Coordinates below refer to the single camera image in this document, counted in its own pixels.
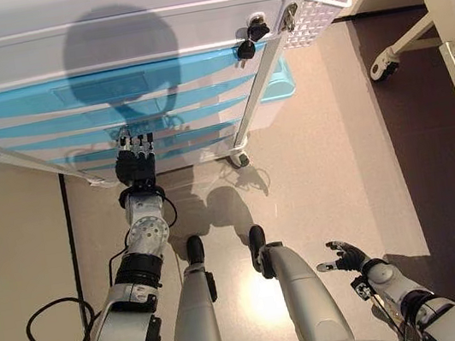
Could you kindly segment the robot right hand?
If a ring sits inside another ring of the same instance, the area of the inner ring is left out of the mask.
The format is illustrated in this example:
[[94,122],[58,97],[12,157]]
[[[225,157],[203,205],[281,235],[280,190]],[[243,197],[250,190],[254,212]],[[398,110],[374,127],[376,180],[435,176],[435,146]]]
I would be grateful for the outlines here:
[[333,251],[338,258],[332,262],[318,264],[316,270],[320,273],[328,273],[334,270],[361,273],[363,265],[369,260],[369,256],[362,250],[345,241],[331,240],[325,246]]

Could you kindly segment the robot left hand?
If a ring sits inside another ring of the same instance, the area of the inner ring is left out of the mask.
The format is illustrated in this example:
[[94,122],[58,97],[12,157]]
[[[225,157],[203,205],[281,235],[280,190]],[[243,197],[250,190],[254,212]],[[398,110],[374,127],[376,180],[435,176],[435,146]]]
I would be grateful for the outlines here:
[[131,135],[128,127],[120,129],[117,136],[115,176],[126,187],[152,191],[156,185],[156,158],[153,134]]

